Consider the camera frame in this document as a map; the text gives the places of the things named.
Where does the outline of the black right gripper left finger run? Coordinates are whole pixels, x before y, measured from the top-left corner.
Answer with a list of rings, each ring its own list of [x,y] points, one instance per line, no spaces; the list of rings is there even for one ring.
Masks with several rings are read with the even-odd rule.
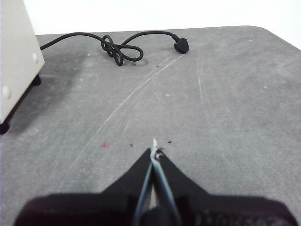
[[[147,149],[131,168],[100,193],[60,193],[28,201],[16,226],[128,226],[150,165]]]

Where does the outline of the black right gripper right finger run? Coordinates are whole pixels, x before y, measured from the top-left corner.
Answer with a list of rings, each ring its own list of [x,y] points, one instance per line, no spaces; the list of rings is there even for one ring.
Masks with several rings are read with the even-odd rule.
[[[183,174],[152,141],[160,203],[179,226],[296,226],[283,203],[259,196],[213,195]]]

